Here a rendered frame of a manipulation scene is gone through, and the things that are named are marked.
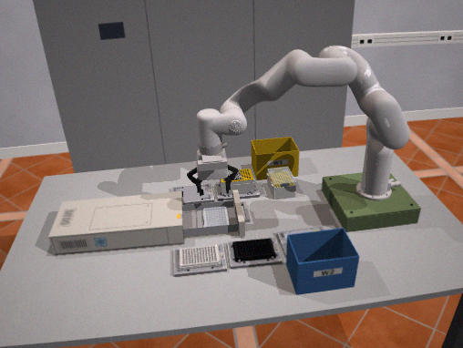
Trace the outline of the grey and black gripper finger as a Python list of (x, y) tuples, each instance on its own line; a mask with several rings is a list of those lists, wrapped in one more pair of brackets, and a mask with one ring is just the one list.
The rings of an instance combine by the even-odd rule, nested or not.
[(229, 190), (231, 190), (231, 182), (232, 182), (232, 180), (235, 178), (235, 176), (238, 173), (238, 169), (236, 169), (235, 167), (232, 167), (230, 165), (228, 165), (228, 170), (232, 171), (232, 174), (230, 176), (228, 175), (228, 177), (225, 179), (227, 194), (229, 194)]
[(192, 175), (196, 174), (197, 173), (197, 168), (191, 170), (190, 172), (187, 173), (187, 177), (190, 179), (191, 182), (193, 182), (196, 186), (197, 186), (197, 191), (198, 193), (200, 193), (200, 196), (201, 195), (201, 183), (202, 183), (202, 180), (199, 180), (198, 178), (194, 178)]

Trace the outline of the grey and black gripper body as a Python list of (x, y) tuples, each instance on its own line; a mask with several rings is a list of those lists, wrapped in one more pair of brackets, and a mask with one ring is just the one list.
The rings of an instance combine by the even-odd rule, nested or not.
[[(222, 149), (221, 158), (226, 158), (225, 149)], [(203, 154), (202, 154), (203, 155)], [(197, 174), (199, 180), (226, 179), (228, 177), (228, 169), (215, 169), (199, 171), (198, 160), (202, 160), (200, 150), (197, 151)]]

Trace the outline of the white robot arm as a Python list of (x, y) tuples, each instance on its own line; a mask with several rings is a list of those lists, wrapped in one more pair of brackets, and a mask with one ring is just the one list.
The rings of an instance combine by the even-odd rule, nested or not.
[(365, 59), (345, 46), (329, 46), (318, 57), (295, 49), (258, 80), (236, 91), (223, 103), (220, 112), (211, 108), (201, 110), (197, 114), (199, 149), (203, 154), (202, 160), (198, 160), (199, 171), (227, 169), (227, 158), (221, 158), (227, 143), (221, 135), (243, 133), (247, 128), (244, 113), (248, 109), (263, 101), (279, 99), (295, 84), (303, 87), (349, 84), (358, 106), (368, 116), (362, 182), (357, 184), (356, 191), (368, 200), (389, 198), (390, 188), (400, 186), (400, 181), (389, 178), (393, 149), (407, 144), (409, 126), (399, 104), (381, 88)]

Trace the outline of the black well plate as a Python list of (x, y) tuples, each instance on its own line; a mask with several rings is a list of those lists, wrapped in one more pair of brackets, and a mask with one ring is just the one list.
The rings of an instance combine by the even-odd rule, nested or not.
[(276, 258), (272, 239), (259, 239), (250, 241), (234, 241), (233, 250), (235, 262), (256, 261)]

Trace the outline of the blue open-top box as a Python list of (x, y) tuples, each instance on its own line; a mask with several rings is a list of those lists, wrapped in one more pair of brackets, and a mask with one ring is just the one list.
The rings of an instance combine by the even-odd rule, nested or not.
[(296, 295), (355, 287), (358, 262), (344, 228), (287, 235), (286, 266)]

